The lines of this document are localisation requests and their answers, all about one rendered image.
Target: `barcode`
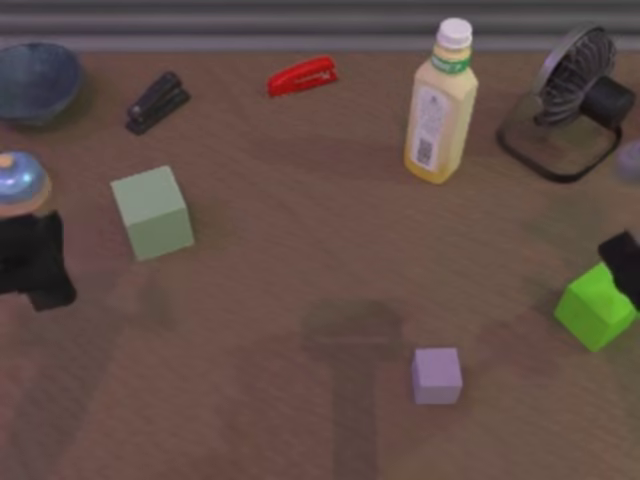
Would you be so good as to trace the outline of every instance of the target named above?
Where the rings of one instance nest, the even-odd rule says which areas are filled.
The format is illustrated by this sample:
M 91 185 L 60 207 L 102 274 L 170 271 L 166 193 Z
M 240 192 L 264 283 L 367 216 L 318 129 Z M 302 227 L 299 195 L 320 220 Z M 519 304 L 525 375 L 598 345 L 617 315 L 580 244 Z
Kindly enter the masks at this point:
M 418 144 L 418 154 L 416 161 L 423 167 L 430 167 L 433 160 L 433 143 L 424 138 Z

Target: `black stapler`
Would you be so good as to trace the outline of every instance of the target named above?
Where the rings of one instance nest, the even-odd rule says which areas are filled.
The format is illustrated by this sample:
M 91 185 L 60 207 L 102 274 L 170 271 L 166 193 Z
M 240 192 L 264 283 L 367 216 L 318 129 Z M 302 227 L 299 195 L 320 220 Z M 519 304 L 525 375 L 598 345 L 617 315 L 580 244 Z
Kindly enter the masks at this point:
M 180 77 L 174 72 L 165 72 L 127 110 L 127 130 L 142 135 L 190 99 Z
M 25 294 L 36 312 L 71 305 L 76 289 L 64 265 L 57 212 L 0 221 L 0 294 Z
M 598 254 L 607 266 L 616 288 L 640 309 L 640 245 L 625 231 L 598 247 Z

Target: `bottle label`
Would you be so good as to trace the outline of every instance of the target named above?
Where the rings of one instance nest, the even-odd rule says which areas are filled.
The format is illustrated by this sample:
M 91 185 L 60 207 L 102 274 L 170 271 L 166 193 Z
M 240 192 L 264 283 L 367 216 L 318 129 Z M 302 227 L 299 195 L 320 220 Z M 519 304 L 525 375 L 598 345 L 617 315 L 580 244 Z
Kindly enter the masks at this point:
M 439 168 L 438 150 L 450 110 L 449 99 L 438 90 L 420 86 L 415 93 L 415 102 L 412 160 L 420 167 L 435 172 Z
M 471 57 L 467 57 L 464 60 L 458 60 L 455 62 L 445 60 L 436 55 L 431 56 L 431 64 L 438 70 L 447 75 L 457 75 L 464 72 L 471 64 Z

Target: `green cube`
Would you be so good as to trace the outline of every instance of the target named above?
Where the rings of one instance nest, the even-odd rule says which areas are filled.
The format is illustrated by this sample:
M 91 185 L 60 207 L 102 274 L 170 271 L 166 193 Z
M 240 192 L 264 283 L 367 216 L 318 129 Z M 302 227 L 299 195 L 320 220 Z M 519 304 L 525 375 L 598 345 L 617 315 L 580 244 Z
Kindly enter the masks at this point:
M 194 244 L 187 205 L 169 167 L 111 182 L 137 260 Z
M 555 316 L 585 347 L 597 352 L 631 325 L 636 309 L 600 263 L 569 284 Z

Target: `desk fan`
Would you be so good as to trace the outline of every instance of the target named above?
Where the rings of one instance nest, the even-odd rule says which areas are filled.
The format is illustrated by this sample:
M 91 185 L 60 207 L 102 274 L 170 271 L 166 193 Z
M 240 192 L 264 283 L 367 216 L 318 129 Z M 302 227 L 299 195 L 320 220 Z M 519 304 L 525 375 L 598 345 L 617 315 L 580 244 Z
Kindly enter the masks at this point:
M 500 147 L 541 177 L 557 183 L 580 180 L 611 153 L 622 139 L 620 124 L 635 103 L 635 93 L 609 77 L 615 66 L 616 46 L 604 28 L 583 24 L 569 32 L 544 61 L 531 91 L 518 102 L 498 129 Z M 562 155 L 547 153 L 545 165 L 540 161 L 539 148 L 557 138 L 570 125 L 580 123 L 585 129 L 577 133 L 577 143 L 590 143 L 595 131 L 606 134 L 606 146 L 586 155 L 585 165 L 577 170 L 557 171 Z M 533 142 L 533 153 L 518 148 L 511 137 L 518 130 L 526 132 L 527 142 Z

